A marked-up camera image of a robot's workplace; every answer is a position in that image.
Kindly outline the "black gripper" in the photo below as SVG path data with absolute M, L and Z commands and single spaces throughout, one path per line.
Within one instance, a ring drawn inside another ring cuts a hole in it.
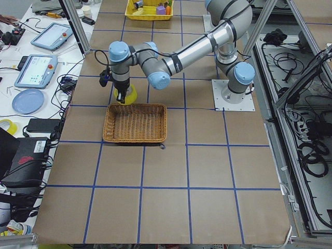
M 129 79 L 126 79 L 124 81 L 114 80 L 114 87 L 117 90 L 117 93 L 115 95 L 117 96 L 117 101 L 121 101 L 121 104 L 126 103 L 126 94 L 129 86 L 130 86 Z

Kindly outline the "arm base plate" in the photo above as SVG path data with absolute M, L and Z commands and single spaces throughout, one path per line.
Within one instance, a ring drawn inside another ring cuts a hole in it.
M 215 110 L 229 112 L 254 112 L 255 106 L 250 86 L 240 94 L 228 89 L 229 80 L 212 79 Z

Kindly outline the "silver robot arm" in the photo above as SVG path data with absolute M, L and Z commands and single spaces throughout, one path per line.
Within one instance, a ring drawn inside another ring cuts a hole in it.
M 109 46 L 110 64 L 100 74 L 100 85 L 111 81 L 118 93 L 116 100 L 126 103 L 130 87 L 130 67 L 139 65 L 155 89 L 170 84 L 170 77 L 181 72 L 209 53 L 218 51 L 216 65 L 229 79 L 222 91 L 223 99 L 231 104 L 240 103 L 245 91 L 253 82 L 255 70 L 247 62 L 240 61 L 236 42 L 247 31 L 252 21 L 252 9 L 248 1 L 206 1 L 213 28 L 179 50 L 158 59 L 157 46 L 149 41 L 129 46 L 114 41 Z

